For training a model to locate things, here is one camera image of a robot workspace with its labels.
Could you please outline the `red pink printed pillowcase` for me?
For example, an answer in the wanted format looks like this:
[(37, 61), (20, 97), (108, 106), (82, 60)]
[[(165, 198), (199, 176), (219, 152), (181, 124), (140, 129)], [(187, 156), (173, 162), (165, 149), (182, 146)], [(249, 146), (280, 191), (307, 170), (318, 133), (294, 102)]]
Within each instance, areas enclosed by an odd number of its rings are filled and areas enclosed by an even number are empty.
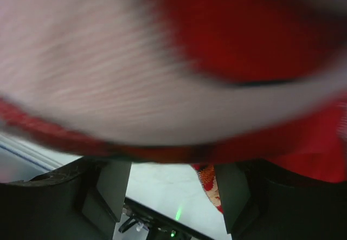
[(346, 0), (1, 0), (1, 132), (346, 182)]

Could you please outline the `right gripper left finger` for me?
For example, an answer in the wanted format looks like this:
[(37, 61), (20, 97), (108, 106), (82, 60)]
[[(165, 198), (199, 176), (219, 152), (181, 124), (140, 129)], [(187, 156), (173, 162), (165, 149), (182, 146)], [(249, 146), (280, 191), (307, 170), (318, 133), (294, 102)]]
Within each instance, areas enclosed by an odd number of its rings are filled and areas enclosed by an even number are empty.
[(80, 158), (1, 184), (1, 239), (112, 239), (131, 163)]

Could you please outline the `aluminium front rail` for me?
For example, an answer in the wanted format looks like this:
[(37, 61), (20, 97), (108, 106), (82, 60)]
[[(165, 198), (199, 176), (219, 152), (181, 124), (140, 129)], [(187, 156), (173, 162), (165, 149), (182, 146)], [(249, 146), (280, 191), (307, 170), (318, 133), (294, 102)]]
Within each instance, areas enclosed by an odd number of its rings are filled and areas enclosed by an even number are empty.
[(75, 155), (1, 135), (1, 183), (29, 181), (77, 159)]

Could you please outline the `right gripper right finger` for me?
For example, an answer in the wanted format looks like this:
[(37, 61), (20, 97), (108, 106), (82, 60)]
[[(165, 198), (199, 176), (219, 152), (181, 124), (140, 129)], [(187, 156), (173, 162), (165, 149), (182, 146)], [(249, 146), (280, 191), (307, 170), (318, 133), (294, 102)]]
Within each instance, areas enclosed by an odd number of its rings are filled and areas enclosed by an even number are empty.
[(267, 161), (215, 166), (232, 239), (346, 239), (346, 183), (300, 176)]

